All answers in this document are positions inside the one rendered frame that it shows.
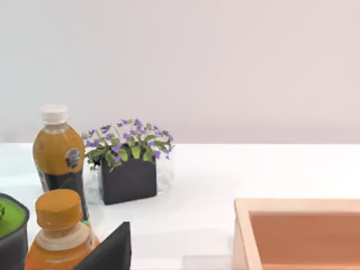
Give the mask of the black pot with purple flowers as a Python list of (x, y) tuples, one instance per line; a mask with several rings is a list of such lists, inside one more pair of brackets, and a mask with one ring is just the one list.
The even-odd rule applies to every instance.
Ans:
[(170, 158), (174, 137), (168, 130), (138, 118), (122, 119), (82, 134), (85, 158), (98, 172), (105, 205), (154, 197), (158, 193), (156, 163)]

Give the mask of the amber bottle with white cap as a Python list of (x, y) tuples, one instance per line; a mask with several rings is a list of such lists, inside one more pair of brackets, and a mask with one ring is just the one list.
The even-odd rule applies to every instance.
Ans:
[(44, 105), (41, 108), (44, 127), (33, 143), (33, 159), (42, 189), (70, 189), (81, 198), (82, 221), (89, 224), (89, 213), (84, 194), (82, 137), (68, 124), (66, 105)]

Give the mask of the dark pot with green moss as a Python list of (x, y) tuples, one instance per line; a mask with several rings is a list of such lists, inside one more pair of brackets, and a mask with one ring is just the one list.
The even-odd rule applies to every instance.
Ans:
[(28, 220), (25, 205), (0, 193), (0, 270), (25, 270)]

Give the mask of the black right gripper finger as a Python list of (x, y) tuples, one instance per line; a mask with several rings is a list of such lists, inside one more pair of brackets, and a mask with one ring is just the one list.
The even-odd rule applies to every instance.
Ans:
[(131, 258), (131, 227), (123, 222), (73, 270), (131, 270)]

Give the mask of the orange bottle with orange cap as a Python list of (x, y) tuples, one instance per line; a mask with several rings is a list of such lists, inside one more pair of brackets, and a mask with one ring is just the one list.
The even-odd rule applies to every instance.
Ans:
[(73, 270), (100, 241), (83, 219), (82, 201), (73, 190), (56, 189), (35, 203), (40, 226), (25, 261), (25, 270)]

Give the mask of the shallow salmon-coloured box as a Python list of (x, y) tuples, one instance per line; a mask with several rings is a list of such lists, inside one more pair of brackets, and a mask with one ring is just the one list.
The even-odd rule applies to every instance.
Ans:
[(232, 270), (360, 270), (360, 199), (235, 199)]

